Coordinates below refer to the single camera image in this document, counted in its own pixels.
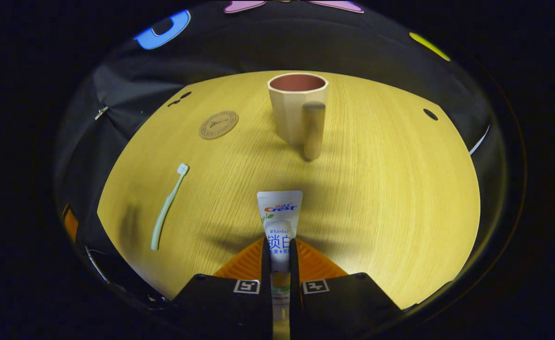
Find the round cork coaster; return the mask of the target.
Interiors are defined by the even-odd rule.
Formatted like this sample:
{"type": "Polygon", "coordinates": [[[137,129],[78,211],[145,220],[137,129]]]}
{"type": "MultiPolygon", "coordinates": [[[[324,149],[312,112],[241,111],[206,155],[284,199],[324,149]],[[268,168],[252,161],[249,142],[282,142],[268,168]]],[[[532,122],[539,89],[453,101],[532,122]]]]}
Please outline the round cork coaster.
{"type": "Polygon", "coordinates": [[[239,122],[239,115],[232,110],[223,110],[207,118],[199,127],[199,136],[205,140],[212,140],[225,136],[234,129],[239,122]]]}

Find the pale green toothbrush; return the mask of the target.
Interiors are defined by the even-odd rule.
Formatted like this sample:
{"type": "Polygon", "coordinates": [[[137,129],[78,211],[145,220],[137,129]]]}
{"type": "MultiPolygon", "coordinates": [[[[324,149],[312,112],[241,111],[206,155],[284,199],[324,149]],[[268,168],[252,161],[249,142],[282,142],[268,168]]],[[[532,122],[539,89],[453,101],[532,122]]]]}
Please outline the pale green toothbrush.
{"type": "Polygon", "coordinates": [[[185,177],[185,175],[188,173],[189,171],[189,165],[185,164],[185,163],[181,163],[179,164],[178,168],[177,168],[177,173],[179,175],[176,184],[174,185],[172,191],[169,193],[169,195],[166,197],[163,206],[161,208],[161,211],[156,219],[156,222],[154,224],[154,229],[152,231],[152,235],[151,235],[151,241],[150,241],[150,249],[151,250],[158,250],[159,249],[159,244],[160,244],[160,237],[161,237],[161,233],[162,233],[162,228],[163,228],[163,224],[165,223],[165,219],[166,219],[166,215],[168,214],[168,211],[172,205],[172,203],[174,202],[174,199],[176,198],[177,192],[180,188],[180,185],[185,177]]]}

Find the beige cup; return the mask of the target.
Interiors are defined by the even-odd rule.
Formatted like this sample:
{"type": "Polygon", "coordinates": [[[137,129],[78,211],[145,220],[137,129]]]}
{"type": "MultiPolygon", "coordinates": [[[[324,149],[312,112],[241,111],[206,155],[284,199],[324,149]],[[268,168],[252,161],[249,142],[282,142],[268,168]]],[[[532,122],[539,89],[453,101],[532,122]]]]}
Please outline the beige cup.
{"type": "Polygon", "coordinates": [[[306,160],[321,155],[327,114],[329,81],[323,76],[293,72],[267,82],[277,134],[302,147],[306,160]]]}

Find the white toothpaste tube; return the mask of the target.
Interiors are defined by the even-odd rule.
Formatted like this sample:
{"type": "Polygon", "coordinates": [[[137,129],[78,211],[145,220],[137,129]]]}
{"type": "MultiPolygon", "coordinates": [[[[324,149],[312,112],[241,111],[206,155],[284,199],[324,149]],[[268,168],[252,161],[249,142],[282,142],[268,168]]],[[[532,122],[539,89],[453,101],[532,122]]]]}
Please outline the white toothpaste tube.
{"type": "Polygon", "coordinates": [[[257,193],[261,222],[269,246],[275,340],[290,340],[291,241],[297,233],[302,197],[302,191],[257,193]]]}

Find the black backdrop cloth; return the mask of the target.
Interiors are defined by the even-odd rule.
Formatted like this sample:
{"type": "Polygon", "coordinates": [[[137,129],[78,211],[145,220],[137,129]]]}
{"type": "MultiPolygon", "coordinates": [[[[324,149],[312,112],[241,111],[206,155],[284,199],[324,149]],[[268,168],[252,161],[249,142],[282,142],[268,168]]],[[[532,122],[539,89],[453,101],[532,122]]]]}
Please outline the black backdrop cloth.
{"type": "Polygon", "coordinates": [[[122,286],[135,286],[94,213],[111,166],[152,110],[186,85],[220,76],[278,69],[327,71],[382,82],[411,91],[444,108],[471,153],[479,187],[491,174],[484,155],[495,154],[494,101],[479,83],[478,64],[450,43],[455,57],[441,61],[405,26],[366,8],[349,13],[299,3],[269,4],[221,14],[224,3],[189,8],[179,34],[162,32],[170,18],[110,52],[84,76],[66,105],[53,159],[57,210],[71,207],[80,223],[76,251],[102,280],[112,269],[122,286]],[[98,110],[108,106],[98,120],[98,110]]]}

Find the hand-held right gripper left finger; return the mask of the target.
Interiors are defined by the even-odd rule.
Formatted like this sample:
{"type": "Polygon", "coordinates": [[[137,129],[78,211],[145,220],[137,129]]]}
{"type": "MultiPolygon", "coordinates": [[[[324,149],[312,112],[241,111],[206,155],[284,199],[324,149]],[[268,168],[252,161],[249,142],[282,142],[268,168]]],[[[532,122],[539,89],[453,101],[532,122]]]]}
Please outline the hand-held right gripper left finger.
{"type": "Polygon", "coordinates": [[[272,340],[267,241],[247,246],[213,275],[194,275],[172,300],[171,323],[193,340],[272,340]]]}

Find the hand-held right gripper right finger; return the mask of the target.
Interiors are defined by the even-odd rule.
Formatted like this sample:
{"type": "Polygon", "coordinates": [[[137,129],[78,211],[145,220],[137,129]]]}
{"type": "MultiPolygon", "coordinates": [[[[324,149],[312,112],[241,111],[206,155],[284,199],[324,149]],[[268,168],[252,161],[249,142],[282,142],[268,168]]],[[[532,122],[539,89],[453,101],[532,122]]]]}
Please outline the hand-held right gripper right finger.
{"type": "Polygon", "coordinates": [[[388,336],[403,311],[368,273],[346,273],[307,243],[290,243],[291,340],[388,336]]]}

